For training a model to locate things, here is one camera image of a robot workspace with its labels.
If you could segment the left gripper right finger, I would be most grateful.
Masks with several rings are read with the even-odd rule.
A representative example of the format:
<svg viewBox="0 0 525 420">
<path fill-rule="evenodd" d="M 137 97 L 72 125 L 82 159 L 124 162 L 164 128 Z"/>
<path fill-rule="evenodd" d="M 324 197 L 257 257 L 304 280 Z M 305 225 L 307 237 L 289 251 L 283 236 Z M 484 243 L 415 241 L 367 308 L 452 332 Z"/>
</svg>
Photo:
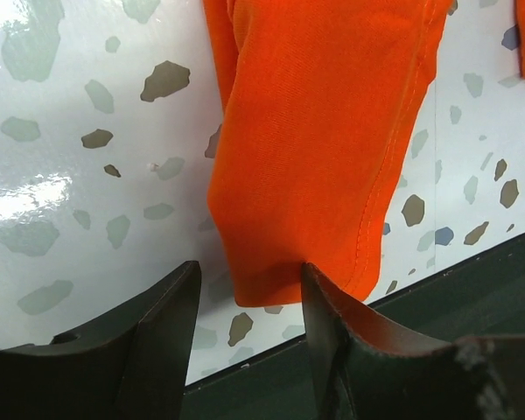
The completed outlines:
<svg viewBox="0 0 525 420">
<path fill-rule="evenodd" d="M 525 419 L 525 334 L 453 342 L 347 295 L 315 265 L 302 306 L 320 419 Z"/>
</svg>

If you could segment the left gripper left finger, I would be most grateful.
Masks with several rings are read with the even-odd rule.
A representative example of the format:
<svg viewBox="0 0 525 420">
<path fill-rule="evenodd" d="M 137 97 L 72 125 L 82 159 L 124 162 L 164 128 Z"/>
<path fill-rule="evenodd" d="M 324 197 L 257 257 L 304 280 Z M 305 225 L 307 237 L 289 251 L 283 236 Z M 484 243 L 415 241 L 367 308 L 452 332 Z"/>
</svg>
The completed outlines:
<svg viewBox="0 0 525 420">
<path fill-rule="evenodd" d="M 47 345 L 0 350 L 0 419 L 177 419 L 200 303 L 182 263 Z"/>
</svg>

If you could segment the orange t shirt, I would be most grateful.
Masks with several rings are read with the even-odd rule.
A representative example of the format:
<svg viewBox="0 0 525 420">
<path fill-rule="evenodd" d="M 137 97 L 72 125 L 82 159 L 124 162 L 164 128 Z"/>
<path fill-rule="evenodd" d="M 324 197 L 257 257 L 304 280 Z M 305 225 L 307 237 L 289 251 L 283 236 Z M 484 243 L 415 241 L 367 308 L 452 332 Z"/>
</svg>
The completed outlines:
<svg viewBox="0 0 525 420">
<path fill-rule="evenodd" d="M 525 233 L 525 1 L 206 1 L 240 307 L 375 301 Z"/>
</svg>

